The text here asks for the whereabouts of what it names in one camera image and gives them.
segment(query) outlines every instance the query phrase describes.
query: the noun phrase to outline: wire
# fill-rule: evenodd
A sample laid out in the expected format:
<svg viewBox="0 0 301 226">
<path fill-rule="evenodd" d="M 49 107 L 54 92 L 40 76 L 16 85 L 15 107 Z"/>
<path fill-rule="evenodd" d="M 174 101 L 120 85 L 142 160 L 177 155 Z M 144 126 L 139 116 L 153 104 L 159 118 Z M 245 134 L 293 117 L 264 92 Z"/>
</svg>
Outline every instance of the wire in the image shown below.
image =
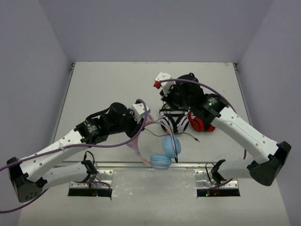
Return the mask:
<svg viewBox="0 0 301 226">
<path fill-rule="evenodd" d="M 85 152 L 84 160 L 86 160 L 86 158 L 87 158 L 87 153 L 89 153 L 89 154 L 92 156 L 92 158 L 93 158 L 93 165 L 95 165 L 95 158 L 94 158 L 94 155 L 93 155 L 92 152 L 90 152 L 90 151 L 86 151 L 86 152 Z"/>
<path fill-rule="evenodd" d="M 91 194 L 92 194 L 93 196 L 98 195 L 98 193 L 96 192 L 96 195 L 94 194 L 93 190 L 91 189 L 92 184 L 103 184 L 103 185 L 107 185 L 108 188 L 109 188 L 109 190 L 110 190 L 110 192 L 112 192 L 112 188 L 111 188 L 110 184 L 108 184 L 108 183 L 106 183 L 106 182 L 103 182 L 103 181 L 96 181 L 96 180 L 94 180 L 94 181 L 86 181 L 86 182 L 80 182 L 80 183 L 82 183 L 82 184 L 89 184 L 89 191 L 91 192 Z"/>
<path fill-rule="evenodd" d="M 191 84 L 195 84 L 195 85 L 199 85 L 199 86 L 202 86 L 204 88 L 207 88 L 208 90 L 214 92 L 216 95 L 218 95 L 221 98 L 223 98 L 228 103 L 228 105 L 233 109 L 233 111 L 236 113 L 234 107 L 230 104 L 230 102 L 222 94 L 220 94 L 218 91 L 216 91 L 215 89 L 211 88 L 208 85 L 205 85 L 205 84 L 197 82 L 197 81 L 186 80 L 186 79 L 166 79 L 166 80 L 158 81 L 158 83 L 163 83 L 163 82 L 168 82 L 168 81 L 179 81 L 179 82 L 184 82 L 184 83 L 191 83 Z M 246 149 L 244 151 L 244 157 L 243 157 L 243 159 L 246 159 Z M 221 186 L 226 185 L 231 180 L 232 179 L 230 179 L 230 180 L 228 180 L 228 181 L 226 181 L 226 182 L 224 182 L 224 183 L 222 183 L 222 184 L 220 184 L 218 186 L 214 186 L 214 187 L 211 187 L 211 188 L 208 188 L 208 189 L 203 189 L 202 191 L 205 192 L 205 191 L 211 191 L 211 190 L 214 190 L 214 189 L 219 189 Z"/>
<path fill-rule="evenodd" d="M 170 136 L 169 134 L 157 135 L 157 134 L 153 133 L 152 131 L 150 131 L 149 129 L 145 129 L 145 130 L 149 131 L 152 135 L 155 135 L 156 137 Z M 185 133 L 185 132 L 175 133 L 175 135 L 180 135 L 180 134 L 187 134 L 187 135 L 193 137 L 193 139 L 195 139 L 196 141 L 199 142 L 199 140 L 196 137 L 194 137 L 192 134 L 190 134 L 190 133 Z"/>
<path fill-rule="evenodd" d="M 23 159 L 20 159 L 16 162 L 13 162 L 13 163 L 10 163 L 10 164 L 7 164 L 3 167 L 0 168 L 0 172 L 2 172 L 3 170 L 6 170 L 7 168 L 10 168 L 10 167 L 13 167 L 13 166 L 16 166 L 18 164 L 21 164 L 22 162 L 25 162 L 25 161 L 29 161 L 29 160 L 32 160 L 32 159 L 36 159 L 36 158 L 39 158 L 41 156 L 45 156 L 45 155 L 48 155 L 48 154 L 53 154 L 53 153 L 57 153 L 57 152 L 60 152 L 60 151 L 63 151 L 64 149 L 67 149 L 67 148 L 71 148 L 71 147 L 101 147 L 101 148 L 110 148 L 110 147 L 119 147 L 119 146 L 123 146 L 123 145 L 126 145 L 127 143 L 130 143 L 131 141 L 133 141 L 140 133 L 141 131 L 143 130 L 144 126 L 145 126 L 145 122 L 146 122 L 146 118 L 147 118 L 147 107 L 146 107 L 146 103 L 141 100 L 141 99 L 137 99 L 136 102 L 140 102 L 143 104 L 143 107 L 144 107 L 144 120 L 142 122 L 142 125 L 141 127 L 139 128 L 138 132 L 129 140 L 125 141 L 125 142 L 122 142 L 120 144 L 116 144 L 116 145 L 92 145 L 92 144 L 72 144 L 72 145 L 66 145 L 66 146 L 63 146 L 63 147 L 60 147 L 60 148 L 57 148 L 55 150 L 52 150 L 52 151 L 48 151 L 48 152 L 44 152 L 44 153 L 41 153 L 41 154 L 37 154 L 37 155 L 34 155 L 34 156 L 31 156 L 31 157 L 27 157 L 27 158 L 23 158 Z M 23 206 L 20 206 L 20 207 L 17 207 L 17 208 L 14 208 L 14 209 L 11 209 L 11 210 L 0 210 L 0 214 L 4 214 L 4 213 L 11 213 L 11 212 L 14 212 L 14 211 L 17 211 L 17 210 L 20 210 L 28 205 L 30 205 L 31 203 L 33 203 L 34 201 L 36 201 L 38 198 L 40 198 L 44 193 L 46 192 L 46 190 L 44 192 L 42 192 L 39 196 L 37 196 L 35 199 L 29 201 L 28 203 L 26 203 L 25 205 Z"/>
<path fill-rule="evenodd" d="M 47 190 L 43 191 L 43 192 L 42 192 L 41 194 L 39 194 L 35 199 L 33 199 L 33 200 L 27 202 L 26 204 L 24 204 L 24 205 L 22 205 L 22 206 L 19 206 L 19 207 L 17 207 L 17 208 L 11 209 L 11 210 L 1 210 L 1 211 L 0 211 L 0 214 L 15 212 L 15 211 L 18 211 L 18 210 L 20 210 L 20 209 L 22 209 L 22 208 L 24 208 L 24 207 L 26 207 L 26 206 L 32 204 L 34 201 L 36 201 L 38 198 L 40 198 Z"/>
<path fill-rule="evenodd" d="M 211 183 L 212 185 L 217 185 L 217 184 L 212 183 L 212 181 L 211 181 L 211 178 L 210 178 L 210 175 L 209 175 L 209 172 L 208 172 L 208 169 L 207 169 L 207 164 L 212 164 L 213 167 L 214 167 L 215 165 L 214 165 L 212 162 L 207 162 L 206 165 L 205 165 L 205 169 L 206 169 L 206 173 L 207 173 L 207 176 L 208 176 L 208 179 L 209 179 L 210 183 Z"/>
<path fill-rule="evenodd" d="M 176 157 L 174 158 L 174 160 L 175 160 L 176 163 L 178 163 L 177 145 L 175 144 L 174 133 L 172 132 L 171 135 L 173 136 L 174 147 L 175 147 L 175 155 L 176 155 Z"/>
</svg>

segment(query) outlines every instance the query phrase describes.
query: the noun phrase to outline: white wall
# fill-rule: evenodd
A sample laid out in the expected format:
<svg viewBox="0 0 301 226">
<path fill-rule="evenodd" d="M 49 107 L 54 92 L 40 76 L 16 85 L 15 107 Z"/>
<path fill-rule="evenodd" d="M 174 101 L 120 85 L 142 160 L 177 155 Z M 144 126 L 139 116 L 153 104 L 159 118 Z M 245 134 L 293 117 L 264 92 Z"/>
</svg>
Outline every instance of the white wall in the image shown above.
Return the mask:
<svg viewBox="0 0 301 226">
<path fill-rule="evenodd" d="M 0 166 L 49 144 L 69 68 L 37 0 L 0 1 Z M 19 206 L 7 171 L 0 181 L 0 209 Z M 0 224 L 15 226 L 18 218 L 0 215 Z"/>
<path fill-rule="evenodd" d="M 239 64 L 252 122 L 292 150 L 277 181 L 293 226 L 301 225 L 301 1 L 275 0 Z"/>
<path fill-rule="evenodd" d="M 238 62 L 273 0 L 39 0 L 72 61 Z"/>
</svg>

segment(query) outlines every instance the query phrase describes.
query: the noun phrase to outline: red connector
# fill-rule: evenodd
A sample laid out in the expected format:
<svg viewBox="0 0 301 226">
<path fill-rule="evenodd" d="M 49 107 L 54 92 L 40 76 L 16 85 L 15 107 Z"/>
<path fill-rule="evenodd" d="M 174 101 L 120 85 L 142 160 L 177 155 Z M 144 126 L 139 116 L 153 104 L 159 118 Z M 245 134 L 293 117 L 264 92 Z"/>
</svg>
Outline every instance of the red connector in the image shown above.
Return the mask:
<svg viewBox="0 0 301 226">
<path fill-rule="evenodd" d="M 159 81 L 155 81 L 154 87 L 159 89 L 161 87 L 161 83 Z"/>
</svg>

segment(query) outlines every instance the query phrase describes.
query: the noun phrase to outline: white surface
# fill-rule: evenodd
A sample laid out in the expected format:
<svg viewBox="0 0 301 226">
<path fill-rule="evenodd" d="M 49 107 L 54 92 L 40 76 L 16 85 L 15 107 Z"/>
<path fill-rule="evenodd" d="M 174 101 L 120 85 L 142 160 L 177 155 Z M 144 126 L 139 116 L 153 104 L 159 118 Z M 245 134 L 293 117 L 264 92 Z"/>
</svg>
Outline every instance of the white surface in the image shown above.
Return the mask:
<svg viewBox="0 0 301 226">
<path fill-rule="evenodd" d="M 159 91 L 153 87 L 159 72 L 173 78 L 193 72 L 200 82 L 222 93 L 235 107 L 237 113 L 247 120 L 246 110 L 240 94 L 232 64 L 224 63 L 131 63 L 131 62 L 77 62 L 69 87 L 56 140 L 64 136 L 91 113 L 101 111 L 112 102 L 121 102 L 130 107 L 136 99 L 144 100 L 151 115 L 159 118 L 162 107 Z M 156 134 L 164 134 L 159 125 L 149 126 Z M 213 133 L 197 133 L 191 126 L 186 132 L 196 136 L 200 143 L 188 135 L 180 135 L 182 153 L 180 162 L 237 160 L 243 157 L 243 148 L 228 135 L 216 129 Z M 117 144 L 127 140 L 125 134 L 109 136 L 102 144 Z M 139 138 L 142 155 L 163 153 L 161 139 L 144 131 Z M 126 146 L 109 149 L 92 149 L 97 161 L 139 162 L 133 150 Z M 81 161 L 84 153 L 70 157 L 70 161 Z"/>
<path fill-rule="evenodd" d="M 57 137 L 113 101 L 130 106 L 141 98 L 151 109 L 157 110 L 159 94 L 152 85 L 158 71 L 168 71 L 174 77 L 194 72 L 201 82 L 223 93 L 238 114 L 247 119 L 232 65 L 77 63 Z M 151 130 L 162 133 L 160 127 L 153 126 Z M 111 136 L 110 143 L 124 139 L 125 136 Z M 182 143 L 180 161 L 214 161 L 224 157 L 234 160 L 242 156 L 242 148 L 220 130 L 199 135 L 201 143 L 187 136 L 179 139 Z M 160 153 L 162 149 L 159 138 L 146 132 L 141 135 L 140 146 L 144 155 Z M 135 158 L 127 148 L 94 150 L 94 153 L 101 161 L 130 161 Z M 73 157 L 78 161 L 82 158 L 83 154 Z M 238 183 L 241 197 L 196 198 L 192 170 L 115 170 L 112 201 L 100 197 L 67 197 L 68 184 L 53 187 L 22 210 L 19 226 L 289 226 L 276 182 L 270 187 L 251 179 L 240 179 Z"/>
<path fill-rule="evenodd" d="M 232 198 L 196 198 L 195 185 L 192 170 L 117 170 L 112 201 L 57 186 L 22 210 L 19 226 L 289 226 L 276 183 L 242 179 Z"/>
</svg>

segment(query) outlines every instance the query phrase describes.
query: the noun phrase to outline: blue headphones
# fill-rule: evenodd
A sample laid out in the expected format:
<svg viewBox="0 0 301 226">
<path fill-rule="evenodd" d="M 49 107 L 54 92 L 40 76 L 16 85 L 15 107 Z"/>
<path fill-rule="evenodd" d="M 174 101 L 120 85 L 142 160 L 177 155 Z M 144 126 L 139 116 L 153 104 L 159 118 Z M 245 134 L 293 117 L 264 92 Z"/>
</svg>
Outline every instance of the blue headphones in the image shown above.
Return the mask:
<svg viewBox="0 0 301 226">
<path fill-rule="evenodd" d="M 152 116 L 148 115 L 145 122 L 145 126 L 151 124 L 160 124 L 160 122 L 155 121 Z M 128 147 L 134 149 L 136 155 L 142 160 L 146 165 L 152 166 L 157 170 L 166 170 L 172 163 L 172 158 L 176 158 L 178 154 L 181 153 L 181 144 L 178 138 L 176 138 L 171 129 L 165 126 L 170 136 L 162 138 L 162 146 L 165 154 L 152 154 L 150 156 L 150 161 L 147 161 L 141 156 L 138 148 L 138 137 L 139 135 L 130 143 L 127 144 Z"/>
</svg>

